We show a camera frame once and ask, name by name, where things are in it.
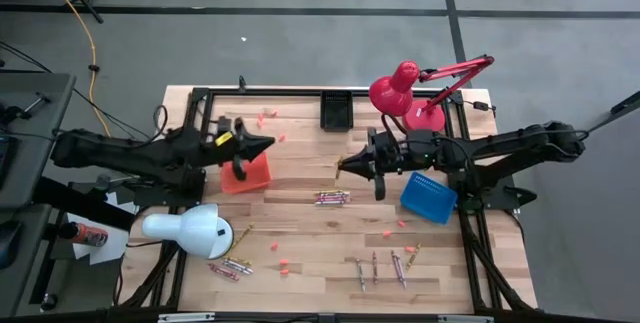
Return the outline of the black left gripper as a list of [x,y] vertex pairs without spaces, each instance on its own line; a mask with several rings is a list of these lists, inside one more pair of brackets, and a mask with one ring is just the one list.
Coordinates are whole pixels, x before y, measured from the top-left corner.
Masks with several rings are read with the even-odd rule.
[[[233,137],[231,138],[234,150],[227,160],[218,163],[219,168],[230,168],[234,177],[239,181],[245,181],[247,173],[243,168],[244,158],[244,140],[247,133],[244,121],[241,118],[233,120]],[[247,134],[248,160],[253,161],[260,154],[264,153],[269,147],[275,143],[275,138],[270,136],[260,136]]]

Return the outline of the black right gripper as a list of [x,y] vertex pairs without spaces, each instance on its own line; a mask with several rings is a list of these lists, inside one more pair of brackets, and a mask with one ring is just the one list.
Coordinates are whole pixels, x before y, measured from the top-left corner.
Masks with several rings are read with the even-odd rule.
[[341,171],[358,175],[367,180],[373,178],[374,172],[374,195],[377,201],[384,199],[386,196],[384,175],[386,173],[401,175],[404,171],[408,171],[413,164],[413,157],[406,144],[402,144],[407,150],[405,161],[401,165],[389,164],[385,153],[389,140],[396,140],[390,131],[378,132],[375,128],[371,128],[370,145],[366,145],[359,153],[341,158],[338,163]]

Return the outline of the black plastic basket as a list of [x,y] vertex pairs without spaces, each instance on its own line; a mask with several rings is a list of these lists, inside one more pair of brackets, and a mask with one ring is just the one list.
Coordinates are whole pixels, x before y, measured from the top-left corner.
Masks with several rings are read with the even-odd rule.
[[320,126],[327,132],[346,132],[353,128],[353,97],[351,91],[321,92]]

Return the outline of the blue plastic basket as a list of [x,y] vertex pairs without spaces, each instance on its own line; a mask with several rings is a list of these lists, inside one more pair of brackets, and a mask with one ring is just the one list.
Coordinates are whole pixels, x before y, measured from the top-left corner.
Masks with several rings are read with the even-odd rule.
[[458,199],[457,193],[429,177],[413,172],[400,196],[401,206],[433,223],[446,225]]

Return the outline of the orange plastic basket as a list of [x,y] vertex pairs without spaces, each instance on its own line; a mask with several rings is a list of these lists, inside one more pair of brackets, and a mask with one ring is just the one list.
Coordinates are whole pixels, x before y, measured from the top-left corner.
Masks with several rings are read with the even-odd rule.
[[224,193],[243,193],[264,188],[270,184],[271,174],[266,153],[261,153],[253,161],[243,160],[241,168],[246,173],[245,180],[236,178],[230,162],[223,164],[220,169],[220,186]]

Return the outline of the red desk lamp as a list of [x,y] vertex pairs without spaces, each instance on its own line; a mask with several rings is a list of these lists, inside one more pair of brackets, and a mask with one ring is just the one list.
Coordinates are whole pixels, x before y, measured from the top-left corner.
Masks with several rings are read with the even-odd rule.
[[[401,117],[407,130],[428,129],[440,131],[446,118],[441,103],[481,71],[494,63],[494,58],[482,55],[475,59],[435,69],[420,69],[414,61],[403,61],[390,76],[377,79],[369,88],[369,99],[382,114]],[[459,78],[452,87],[441,91],[435,98],[414,98],[413,85],[445,77]]]

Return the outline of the white desk lamp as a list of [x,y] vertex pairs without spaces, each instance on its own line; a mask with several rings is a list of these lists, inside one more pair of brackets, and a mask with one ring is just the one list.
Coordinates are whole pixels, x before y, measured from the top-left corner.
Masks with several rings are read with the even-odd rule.
[[142,234],[174,241],[186,253],[209,260],[224,256],[234,243],[234,230],[219,216],[217,204],[196,206],[180,215],[150,214],[142,222]]

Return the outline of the white paper sheets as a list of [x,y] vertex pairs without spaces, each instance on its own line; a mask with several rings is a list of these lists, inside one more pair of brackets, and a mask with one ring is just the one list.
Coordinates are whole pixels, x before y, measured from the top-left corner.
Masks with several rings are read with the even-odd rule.
[[102,229],[108,233],[106,243],[100,247],[73,243],[72,247],[76,259],[88,256],[89,264],[95,265],[119,259],[123,256],[126,249],[125,245],[129,238],[129,234],[127,232],[70,213],[67,214],[67,218],[71,223],[81,223],[91,228]]

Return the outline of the black diagonal beam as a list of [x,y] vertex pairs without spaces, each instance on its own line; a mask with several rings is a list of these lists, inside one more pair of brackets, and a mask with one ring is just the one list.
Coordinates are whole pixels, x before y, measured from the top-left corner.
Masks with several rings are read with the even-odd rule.
[[126,232],[130,231],[136,219],[133,213],[46,177],[41,177],[37,183],[32,201]]

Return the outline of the orange spray can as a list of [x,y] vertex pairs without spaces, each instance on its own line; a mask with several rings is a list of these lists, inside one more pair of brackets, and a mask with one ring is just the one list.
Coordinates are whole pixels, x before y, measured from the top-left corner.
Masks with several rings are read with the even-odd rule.
[[77,222],[69,222],[61,225],[58,236],[75,244],[91,247],[102,247],[109,238],[106,230]]

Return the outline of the grey side table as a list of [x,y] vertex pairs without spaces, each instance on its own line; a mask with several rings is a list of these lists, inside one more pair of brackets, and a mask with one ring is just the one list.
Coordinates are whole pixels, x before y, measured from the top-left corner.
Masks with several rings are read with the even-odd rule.
[[63,120],[76,77],[53,73],[0,73],[0,104],[26,108],[40,92],[51,99],[31,111],[29,120],[0,125],[0,135],[16,138],[8,176],[0,189],[0,210],[18,209],[31,202],[53,146],[54,131]]
[[39,250],[51,207],[30,205],[20,210],[0,210],[0,223],[16,220],[21,223],[15,246],[15,259],[0,269],[0,319],[13,316],[27,285],[34,260]]

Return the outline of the dark flat device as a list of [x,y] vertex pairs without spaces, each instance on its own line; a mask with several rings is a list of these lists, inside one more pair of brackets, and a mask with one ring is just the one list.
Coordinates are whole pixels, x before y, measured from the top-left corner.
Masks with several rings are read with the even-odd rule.
[[16,139],[0,135],[0,189],[8,176],[14,158]]

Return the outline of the black support pole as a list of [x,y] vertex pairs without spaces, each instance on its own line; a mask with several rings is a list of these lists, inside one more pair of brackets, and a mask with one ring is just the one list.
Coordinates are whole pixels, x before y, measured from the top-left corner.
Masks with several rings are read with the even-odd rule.
[[589,133],[593,133],[597,129],[637,109],[640,109],[640,90],[636,91],[624,100],[618,102],[608,111],[600,114],[595,119],[594,123],[587,129],[587,131]]

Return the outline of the black computer mouse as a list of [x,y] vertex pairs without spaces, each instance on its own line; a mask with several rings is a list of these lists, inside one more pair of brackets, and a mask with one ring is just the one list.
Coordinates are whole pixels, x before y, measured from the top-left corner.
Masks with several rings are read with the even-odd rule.
[[16,259],[22,223],[9,220],[0,223],[0,269],[8,268]]

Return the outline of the silver metal bracket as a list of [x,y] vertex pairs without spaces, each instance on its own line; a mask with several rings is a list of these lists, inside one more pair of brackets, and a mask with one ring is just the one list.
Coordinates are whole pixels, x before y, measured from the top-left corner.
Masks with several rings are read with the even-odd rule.
[[438,323],[495,323],[493,317],[477,315],[438,315]]
[[214,322],[216,314],[213,312],[189,312],[160,314],[157,323],[208,323]]

